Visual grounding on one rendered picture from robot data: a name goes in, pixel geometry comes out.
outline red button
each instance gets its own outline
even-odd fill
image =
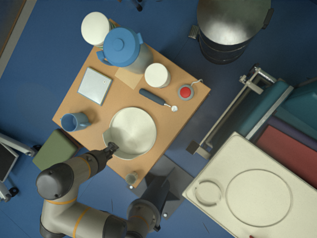
[[[191,95],[191,91],[188,87],[183,87],[179,94],[183,97],[183,98],[188,98]]]

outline wooden table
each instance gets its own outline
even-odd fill
[[[132,90],[129,86],[114,76],[118,67],[107,66],[101,63],[96,55],[96,52],[100,49],[93,47],[63,102],[53,117],[53,121],[61,126],[59,119],[65,113],[82,112],[86,114],[92,125],[84,130],[70,132],[70,135],[88,150],[102,150],[106,147],[102,134],[109,128],[112,117],[118,111],[126,107],[138,107],[149,113],[157,127],[157,139],[152,149],[146,154],[131,161],[122,160],[114,156],[107,163],[110,168],[123,178],[125,178],[128,173],[136,171],[139,178],[133,185],[134,187],[139,185],[148,171],[168,149],[210,91],[210,88],[201,82],[195,83],[193,85],[195,91],[194,97],[189,101],[182,101],[177,95],[178,88],[183,84],[191,84],[193,81],[197,81],[197,79],[151,47],[150,49],[154,55],[154,62],[165,65],[171,74],[171,82],[167,87],[163,89],[153,88],[146,83],[143,76],[136,88]],[[77,93],[87,67],[91,67],[92,69],[113,79],[112,85],[102,106],[99,106]],[[161,106],[140,95],[140,88],[144,88],[158,95],[169,105],[176,105],[178,107],[178,111],[172,112],[171,108]]]

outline metal trash can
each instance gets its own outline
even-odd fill
[[[215,64],[238,59],[269,24],[270,0],[199,0],[197,20],[204,57]]]

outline green cushion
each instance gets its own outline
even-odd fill
[[[64,162],[74,156],[77,146],[59,129],[54,130],[33,159],[33,163],[41,170]]]

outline orange stripe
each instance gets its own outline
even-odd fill
[[[148,222],[147,222],[143,217],[140,217],[140,216],[132,216],[132,217],[137,217],[137,218],[140,218],[142,221],[144,221],[145,224],[147,224],[148,230],[149,230],[149,224],[148,224]]]
[[[83,158],[81,158],[81,157],[79,157],[80,159],[82,159],[83,161],[85,161],[86,162],[86,164],[87,164],[87,166],[88,166],[88,169],[89,169],[89,175],[88,175],[88,178],[90,178],[90,174],[91,174],[91,169],[90,169],[90,165],[89,165],[89,163],[85,160],[85,159],[83,159]]]
[[[66,201],[66,202],[54,202],[54,201],[51,201],[51,200],[46,200],[46,201],[51,203],[51,204],[55,204],[55,205],[65,205],[65,204],[72,203],[73,201],[76,201],[76,199],[77,199],[77,197],[75,197],[74,199],[71,199],[69,201]]]
[[[79,216],[79,218],[78,218],[78,220],[77,220],[77,222],[76,222],[76,224],[75,224],[74,230],[73,230],[73,237],[74,237],[74,238],[76,238],[76,230],[77,230],[77,227],[78,227],[78,225],[79,225],[79,223],[80,223],[80,220],[83,218],[83,216],[85,215],[85,213],[88,212],[88,210],[89,210],[90,208],[91,208],[91,207],[87,207],[87,208],[85,209],[85,211],[83,211],[83,213]]]

